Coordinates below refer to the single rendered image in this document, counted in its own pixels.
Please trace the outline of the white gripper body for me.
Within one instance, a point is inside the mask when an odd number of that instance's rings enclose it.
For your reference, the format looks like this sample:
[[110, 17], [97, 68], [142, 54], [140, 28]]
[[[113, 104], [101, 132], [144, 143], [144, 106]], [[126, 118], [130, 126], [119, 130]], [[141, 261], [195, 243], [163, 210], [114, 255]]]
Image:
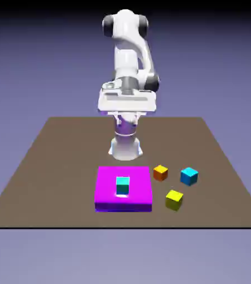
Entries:
[[155, 112], [156, 94], [153, 91], [133, 90], [133, 94], [122, 94], [120, 89], [102, 89], [98, 99], [98, 110], [103, 112]]

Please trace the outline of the small orange cube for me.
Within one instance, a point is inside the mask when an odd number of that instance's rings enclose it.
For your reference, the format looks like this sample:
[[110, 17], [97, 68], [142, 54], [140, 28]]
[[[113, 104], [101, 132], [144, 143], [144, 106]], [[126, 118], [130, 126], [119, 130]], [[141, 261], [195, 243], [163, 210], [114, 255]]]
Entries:
[[158, 181], [163, 181], [168, 177], [168, 168], [158, 165], [153, 169], [153, 177]]

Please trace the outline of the small teal cube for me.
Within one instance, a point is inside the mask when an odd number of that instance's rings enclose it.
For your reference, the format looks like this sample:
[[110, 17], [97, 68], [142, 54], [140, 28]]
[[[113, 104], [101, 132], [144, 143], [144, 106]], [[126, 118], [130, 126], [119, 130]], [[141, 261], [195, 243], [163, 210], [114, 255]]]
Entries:
[[117, 176], [116, 177], [116, 195], [128, 195], [129, 194], [129, 176]]

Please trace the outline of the small blue cube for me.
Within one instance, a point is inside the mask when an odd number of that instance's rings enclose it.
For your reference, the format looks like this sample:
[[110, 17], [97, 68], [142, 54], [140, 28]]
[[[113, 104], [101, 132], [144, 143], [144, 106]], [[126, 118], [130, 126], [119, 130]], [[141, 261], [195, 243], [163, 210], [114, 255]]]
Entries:
[[180, 171], [180, 181], [187, 186], [191, 186], [197, 182], [198, 174], [199, 172], [195, 169], [187, 167]]

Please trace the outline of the small yellow cube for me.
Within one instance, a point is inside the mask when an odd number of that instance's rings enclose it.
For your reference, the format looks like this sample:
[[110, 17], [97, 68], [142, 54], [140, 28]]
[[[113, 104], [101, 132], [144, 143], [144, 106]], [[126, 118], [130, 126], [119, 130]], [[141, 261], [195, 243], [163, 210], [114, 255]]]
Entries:
[[171, 210], [178, 211], [183, 202], [183, 193], [170, 190], [165, 197], [165, 206]]

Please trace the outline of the large magenta box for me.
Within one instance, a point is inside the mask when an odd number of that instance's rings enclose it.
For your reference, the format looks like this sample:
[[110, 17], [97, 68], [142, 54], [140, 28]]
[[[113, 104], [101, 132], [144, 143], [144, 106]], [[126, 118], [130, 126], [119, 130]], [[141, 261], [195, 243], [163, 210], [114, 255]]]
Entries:
[[150, 212], [153, 193], [147, 166], [100, 166], [94, 205], [96, 211]]

